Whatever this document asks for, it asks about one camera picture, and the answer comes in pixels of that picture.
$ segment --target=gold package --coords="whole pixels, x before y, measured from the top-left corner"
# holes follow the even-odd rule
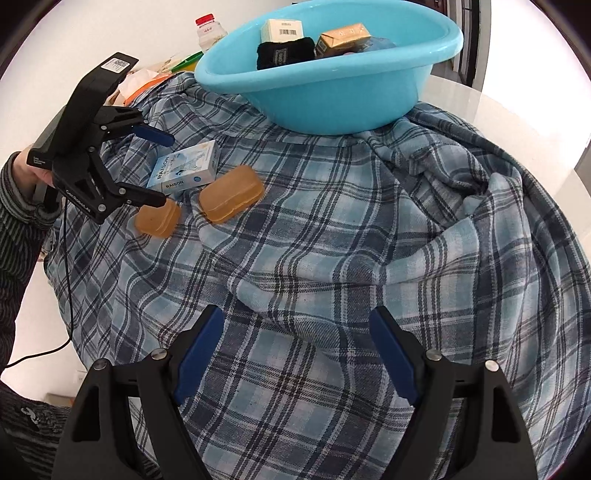
[[[362,23],[324,32],[320,34],[316,44],[316,58],[325,59],[326,57],[357,51],[357,48],[370,36],[367,28]]]

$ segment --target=person's arm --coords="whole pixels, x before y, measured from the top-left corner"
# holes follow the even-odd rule
[[[51,173],[27,165],[28,148],[0,171],[0,374],[14,344],[15,320],[47,231],[60,211],[31,202],[37,183]]]

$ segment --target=striped sleeve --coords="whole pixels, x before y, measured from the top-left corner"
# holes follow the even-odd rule
[[[17,155],[0,171],[0,374],[12,353],[15,319],[41,245],[60,214],[23,198],[12,178]]]

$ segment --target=barcode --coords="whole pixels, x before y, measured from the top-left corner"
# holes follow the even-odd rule
[[[125,60],[121,60],[121,59],[117,59],[117,58],[112,58],[109,61],[107,61],[101,65],[101,68],[104,68],[105,70],[109,70],[110,72],[115,72],[115,73],[121,73],[127,67],[129,67],[129,63],[127,63]]]

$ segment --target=orange soap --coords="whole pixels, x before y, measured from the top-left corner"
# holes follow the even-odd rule
[[[223,223],[246,210],[265,194],[265,187],[248,165],[239,165],[205,187],[199,204],[213,223]]]
[[[174,200],[166,199],[160,208],[144,205],[135,217],[135,227],[142,233],[168,238],[172,235],[181,216],[181,207]]]

